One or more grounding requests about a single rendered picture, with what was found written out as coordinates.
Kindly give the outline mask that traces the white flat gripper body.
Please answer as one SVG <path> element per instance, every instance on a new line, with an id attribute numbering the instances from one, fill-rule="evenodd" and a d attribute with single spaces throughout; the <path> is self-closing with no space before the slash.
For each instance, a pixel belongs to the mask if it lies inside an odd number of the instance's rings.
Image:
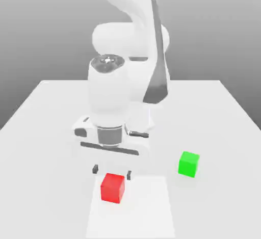
<path id="1" fill-rule="evenodd" d="M 116 148 L 104 148 L 98 144 L 80 141 L 81 153 L 90 166 L 100 168 L 138 168 L 150 158 L 150 146 L 145 143 L 125 143 Z"/>

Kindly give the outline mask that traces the small green cube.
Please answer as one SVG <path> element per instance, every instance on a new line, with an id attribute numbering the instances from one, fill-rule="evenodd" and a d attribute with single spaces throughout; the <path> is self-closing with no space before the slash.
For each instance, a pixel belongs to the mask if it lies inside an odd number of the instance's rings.
<path id="1" fill-rule="evenodd" d="M 194 178 L 198 169 L 200 155 L 184 151 L 179 159 L 178 173 Z"/>

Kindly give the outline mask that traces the small red cube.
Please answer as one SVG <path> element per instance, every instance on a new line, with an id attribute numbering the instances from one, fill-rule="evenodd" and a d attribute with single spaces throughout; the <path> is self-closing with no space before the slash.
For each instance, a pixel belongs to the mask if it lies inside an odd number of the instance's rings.
<path id="1" fill-rule="evenodd" d="M 125 191 L 125 177 L 107 173 L 100 186 L 103 201 L 119 204 Z"/>

